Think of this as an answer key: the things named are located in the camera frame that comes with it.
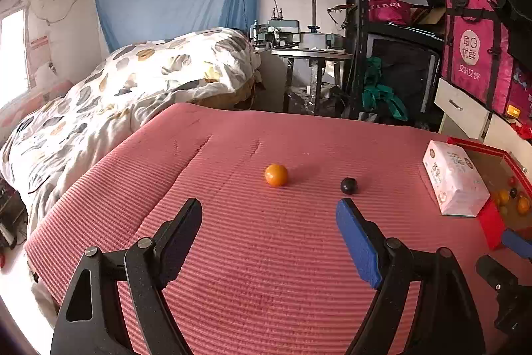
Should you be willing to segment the large orange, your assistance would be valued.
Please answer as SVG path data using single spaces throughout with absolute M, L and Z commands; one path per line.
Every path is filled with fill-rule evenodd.
M 521 196 L 518 199 L 516 209 L 519 215 L 526 215 L 531 209 L 531 202 L 526 196 Z
M 510 200 L 509 190 L 506 188 L 500 189 L 497 192 L 499 206 L 505 206 Z

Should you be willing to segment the red tomato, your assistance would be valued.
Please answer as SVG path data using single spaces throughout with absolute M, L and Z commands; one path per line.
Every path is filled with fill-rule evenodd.
M 508 179 L 508 185 L 509 185 L 510 187 L 516 187 L 517 184 L 518 184 L 518 181 L 517 181 L 517 179 L 516 179 L 515 177 L 510 177 L 510 178 Z

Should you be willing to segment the dark plum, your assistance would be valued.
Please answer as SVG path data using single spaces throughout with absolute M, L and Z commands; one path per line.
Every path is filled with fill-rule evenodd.
M 354 195 L 358 189 L 358 182 L 353 177 L 345 177 L 340 184 L 341 191 L 348 196 Z
M 511 198 L 515 198 L 518 195 L 518 190 L 515 187 L 512 187 L 512 189 L 509 190 L 509 195 Z

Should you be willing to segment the small orange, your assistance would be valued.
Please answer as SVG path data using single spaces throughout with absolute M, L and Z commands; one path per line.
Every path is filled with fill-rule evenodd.
M 289 171 L 280 164 L 271 164 L 264 171 L 266 182 L 273 187 L 283 187 L 289 183 Z

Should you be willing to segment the red cardboard box tray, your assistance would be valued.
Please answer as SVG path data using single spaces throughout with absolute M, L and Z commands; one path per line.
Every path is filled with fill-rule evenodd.
M 530 241 L 531 182 L 515 159 L 505 150 L 472 140 L 449 138 L 446 142 L 466 152 L 490 192 L 477 215 L 489 249 L 503 248 L 505 230 Z

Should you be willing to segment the pink tissue pack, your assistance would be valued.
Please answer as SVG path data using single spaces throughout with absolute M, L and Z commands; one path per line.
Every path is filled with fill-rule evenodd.
M 490 192 L 463 148 L 431 140 L 422 162 L 442 215 L 479 214 Z

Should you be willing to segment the red cloth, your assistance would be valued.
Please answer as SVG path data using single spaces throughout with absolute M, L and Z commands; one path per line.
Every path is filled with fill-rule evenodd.
M 522 140 L 532 140 L 532 129 L 528 124 L 515 121 L 510 124 L 510 127 Z

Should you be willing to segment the white drawer cabinet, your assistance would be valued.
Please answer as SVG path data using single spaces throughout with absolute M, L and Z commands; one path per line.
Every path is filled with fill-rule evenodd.
M 439 133 L 450 137 L 483 141 L 490 112 L 460 88 L 438 80 L 435 103 L 444 115 Z

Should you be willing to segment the red foam mat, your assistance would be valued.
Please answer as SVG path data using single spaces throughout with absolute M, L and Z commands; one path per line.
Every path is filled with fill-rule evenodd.
M 488 253 L 480 223 L 443 216 L 422 159 L 436 134 L 324 117 L 229 112 L 177 103 L 61 196 L 26 244 L 32 270 L 61 301 L 84 250 L 152 236 L 190 197 L 199 233 L 164 292 L 196 354 L 343 354 L 374 292 L 335 221 L 353 177 L 363 216 L 409 248 L 456 255 L 488 350 L 505 337 L 495 292 L 476 273 Z M 280 164 L 289 183 L 270 186 Z

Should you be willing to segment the pink delivery bag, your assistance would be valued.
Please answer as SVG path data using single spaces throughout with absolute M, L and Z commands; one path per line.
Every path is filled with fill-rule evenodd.
M 501 116 L 531 122 L 531 73 L 509 53 L 496 0 L 446 0 L 441 76 Z

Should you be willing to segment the patterned white quilt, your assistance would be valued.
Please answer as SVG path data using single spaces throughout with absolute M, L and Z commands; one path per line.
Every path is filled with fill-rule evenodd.
M 261 81 L 261 57 L 237 30 L 216 27 L 112 52 L 64 96 L 18 122 L 1 174 L 21 196 L 32 233 L 90 168 L 175 103 L 232 109 Z

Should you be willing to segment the metal sewing table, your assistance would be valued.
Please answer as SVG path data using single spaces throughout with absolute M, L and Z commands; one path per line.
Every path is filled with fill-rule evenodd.
M 351 61 L 353 54 L 338 50 L 324 49 L 273 49 L 270 50 L 272 55 L 286 60 L 287 72 L 283 92 L 282 112 L 288 113 L 290 110 L 290 97 L 294 62 L 296 59 L 306 60 L 310 68 L 310 95 L 303 99 L 305 111 L 307 114 L 318 115 L 320 111 L 320 95 L 322 88 L 322 78 L 326 71 L 327 61 L 345 62 Z

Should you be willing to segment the pink bag on shelf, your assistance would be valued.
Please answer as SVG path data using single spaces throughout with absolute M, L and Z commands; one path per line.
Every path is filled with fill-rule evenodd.
M 369 0 L 369 20 L 408 26 L 411 23 L 410 9 L 411 4 L 400 0 Z

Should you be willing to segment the sewing machine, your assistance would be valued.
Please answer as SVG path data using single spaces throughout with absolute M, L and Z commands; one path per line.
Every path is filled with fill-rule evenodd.
M 249 38 L 255 48 L 300 49 L 300 50 L 343 50 L 344 37 L 336 33 L 324 33 L 319 26 L 308 26 L 302 30 L 298 20 L 285 20 L 283 11 L 274 8 L 271 19 L 265 23 L 253 22 Z

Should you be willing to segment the black metal shelf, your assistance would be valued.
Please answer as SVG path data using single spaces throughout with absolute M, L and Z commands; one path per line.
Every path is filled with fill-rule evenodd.
M 353 54 L 344 84 L 348 119 L 436 131 L 435 104 L 443 57 L 443 0 L 411 4 L 408 26 L 369 20 L 369 0 L 346 0 L 346 48 Z

